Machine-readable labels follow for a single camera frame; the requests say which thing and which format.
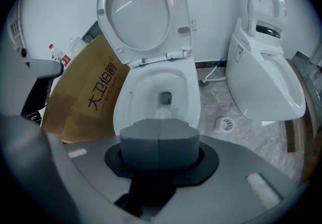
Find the cardboard box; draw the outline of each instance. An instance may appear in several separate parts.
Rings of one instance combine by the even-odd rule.
[[[43,130],[64,142],[114,136],[114,107],[128,72],[105,37],[97,37],[70,63],[51,92]]]

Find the bottle with red cap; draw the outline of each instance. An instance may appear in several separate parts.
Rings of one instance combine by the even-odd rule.
[[[49,49],[51,50],[53,57],[61,62],[64,67],[67,67],[67,65],[71,62],[71,59],[61,49],[54,47],[52,44],[49,45]]]

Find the open toilet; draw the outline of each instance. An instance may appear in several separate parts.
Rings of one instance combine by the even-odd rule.
[[[231,38],[226,68],[234,101],[255,121],[303,116],[303,90],[280,44],[288,24],[284,0],[240,2],[242,18]]]
[[[146,118],[178,118],[196,128],[200,94],[186,0],[98,0],[97,17],[131,68],[114,109],[115,133]]]

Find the marble floor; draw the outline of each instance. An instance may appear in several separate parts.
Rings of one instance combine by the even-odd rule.
[[[198,69],[198,79],[204,79],[210,68]],[[220,67],[210,78],[225,75],[225,68]],[[287,152],[286,130],[284,122],[274,122],[262,126],[245,118],[236,106],[226,81],[210,82],[206,87],[199,88],[204,115],[202,133],[207,136],[233,142],[245,146],[263,157],[273,166],[281,170],[294,182],[299,182],[303,166],[304,151]],[[215,121],[218,117],[227,116],[233,119],[234,128],[231,133],[216,133]]]

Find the toilet lid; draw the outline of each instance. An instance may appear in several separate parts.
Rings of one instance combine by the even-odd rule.
[[[256,26],[265,26],[277,31],[285,30],[287,14],[284,0],[240,0],[243,16],[243,28],[251,35]]]
[[[120,61],[130,67],[191,53],[186,0],[98,0],[97,17]]]

